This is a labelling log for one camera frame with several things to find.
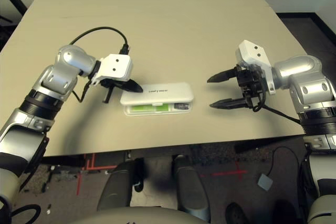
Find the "black cable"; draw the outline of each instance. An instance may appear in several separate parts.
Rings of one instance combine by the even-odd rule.
[[[274,154],[275,154],[275,152],[276,152],[278,149],[281,149],[281,148],[288,149],[289,151],[291,151],[291,152],[294,154],[295,159],[296,159],[297,164],[298,164],[298,172],[299,172],[300,163],[299,163],[298,156],[295,154],[295,152],[294,152],[291,148],[288,148],[288,147],[286,147],[286,146],[278,146],[278,147],[275,148],[275,150],[273,150],[273,153],[272,153],[272,164],[271,164],[271,168],[269,169],[269,172],[266,174],[266,176],[269,176],[270,173],[272,172],[272,169],[273,169],[273,166],[274,166]]]
[[[39,217],[41,213],[41,207],[39,205],[31,204],[31,205],[25,205],[23,207],[20,207],[12,212],[12,217],[18,215],[21,212],[27,211],[27,210],[35,210],[34,216],[29,221],[26,222],[26,224],[32,224],[34,223],[35,220],[37,220],[37,218]]]
[[[273,108],[271,108],[271,107],[269,107],[269,106],[267,106],[267,105],[265,105],[265,104],[264,104],[262,107],[263,107],[265,110],[268,110],[268,111],[270,111],[270,112],[273,112],[273,113],[275,113],[275,114],[277,114],[277,115],[281,115],[281,116],[283,116],[283,117],[285,117],[285,118],[287,118],[287,119],[289,119],[289,120],[291,120],[291,121],[293,121],[293,122],[298,123],[298,124],[301,125],[299,119],[292,118],[291,116],[288,116],[288,115],[282,113],[281,111],[278,111],[278,110],[276,110],[276,109],[273,109]]]
[[[297,162],[297,198],[298,198],[298,205],[299,205],[299,208],[300,208],[300,211],[301,211],[301,214],[303,215],[303,220],[302,220],[302,223],[306,223],[306,219],[307,219],[307,210],[306,210],[306,207],[305,207],[305,202],[304,201],[307,201],[307,199],[305,197],[302,196],[302,187],[303,187],[303,183],[302,183],[302,180],[301,180],[301,174],[302,174],[302,163],[300,164],[299,162],[299,158],[298,156],[295,154],[295,152],[289,148],[289,147],[286,147],[286,146],[278,146],[277,148],[275,148],[273,150],[273,153],[272,153],[272,164],[271,164],[271,167],[269,169],[269,172],[267,173],[267,176],[269,176],[273,170],[273,166],[274,166],[274,155],[275,155],[275,152],[278,150],[278,149],[281,149],[281,148],[284,148],[284,149],[287,149],[289,150],[290,152],[293,153],[295,159],[296,159],[296,162]]]
[[[81,35],[77,36],[72,42],[70,42],[70,45],[73,45],[74,43],[76,43],[77,40],[79,40],[80,38],[84,37],[85,35],[93,32],[93,31],[104,30],[104,29],[112,30],[112,31],[115,31],[116,33],[120,34],[121,37],[124,39],[125,44],[128,45],[126,36],[121,31],[119,31],[118,29],[115,29],[115,28],[109,27],[109,26],[100,26],[100,27],[96,27],[96,28],[87,30],[86,32],[84,32]]]
[[[79,96],[76,94],[76,92],[75,92],[74,90],[72,91],[72,93],[75,95],[76,99],[77,99],[79,102],[82,102],[82,101],[84,100],[85,95],[86,95],[86,93],[88,92],[88,89],[89,89],[91,83],[92,83],[91,80],[89,80],[89,81],[85,84],[81,98],[79,98]]]
[[[260,100],[260,96],[258,95],[260,102],[258,102],[258,105],[254,106],[252,108],[253,112],[258,112],[265,105],[265,102],[266,102],[266,88],[265,88],[265,86],[262,83],[262,78],[261,78],[260,74],[258,76],[258,79],[259,79],[259,82],[260,82],[260,85],[261,85],[261,90],[262,90],[262,94],[263,95],[262,95],[262,99],[261,100]]]
[[[123,44],[122,48],[120,49],[119,54],[121,54],[121,55],[127,55],[128,52],[129,52],[129,45],[128,45],[126,36],[125,36],[121,31],[119,31],[118,29],[115,29],[115,28],[113,28],[113,27],[109,27],[109,26],[100,26],[100,27],[96,27],[96,28],[87,30],[86,32],[84,32],[84,33],[80,34],[79,36],[77,36],[72,42],[70,42],[70,45],[73,45],[73,44],[76,43],[80,38],[84,37],[85,35],[87,35],[87,34],[93,32],[93,31],[104,30],[104,29],[115,31],[116,33],[118,33],[118,34],[121,35],[121,37],[124,39],[124,44]],[[82,101],[84,100],[85,95],[86,95],[86,93],[87,93],[87,91],[88,91],[88,89],[89,89],[90,84],[91,84],[91,80],[89,80],[89,81],[85,84],[81,98],[79,98],[79,96],[77,95],[76,92],[72,91],[72,93],[74,94],[74,96],[76,97],[76,99],[77,99],[79,102],[82,102]]]
[[[30,172],[30,174],[28,175],[26,180],[20,185],[20,190],[19,191],[21,191],[27,185],[27,183],[30,181],[31,177],[35,174],[37,168],[38,168],[38,165],[34,168],[34,170],[32,170]]]
[[[278,111],[276,109],[273,109],[273,108],[265,105],[265,102],[266,102],[266,88],[265,88],[265,85],[262,83],[262,78],[261,78],[260,75],[258,76],[258,78],[259,78],[259,82],[260,82],[260,85],[261,85],[261,90],[262,90],[262,94],[263,95],[262,95],[262,99],[261,100],[260,100],[260,97],[259,97],[259,101],[260,102],[258,103],[258,105],[254,106],[252,108],[253,112],[258,112],[261,108],[263,108],[265,110],[273,112],[273,113],[275,113],[277,115],[281,115],[281,116],[283,116],[283,117],[285,117],[285,118],[287,118],[287,119],[289,119],[289,120],[291,120],[291,121],[293,121],[293,122],[298,123],[298,124],[301,125],[299,119],[292,118],[291,116],[288,116],[288,115],[282,113],[281,111]]]

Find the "silver arm segment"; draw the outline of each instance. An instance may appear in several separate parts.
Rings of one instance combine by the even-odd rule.
[[[297,56],[274,64],[276,88],[289,89],[296,113],[306,133],[306,145],[313,150],[336,150],[333,114],[336,93],[314,56]]]
[[[74,45],[59,49],[55,64],[43,71],[0,130],[0,211],[1,202],[12,210],[19,176],[37,167],[48,144],[46,133],[76,86],[77,76],[88,77],[94,84],[104,79],[128,81],[131,69],[128,55],[111,54],[97,61]]]
[[[289,89],[297,113],[336,105],[333,85],[318,58],[296,56],[275,63],[272,70],[277,88]]]

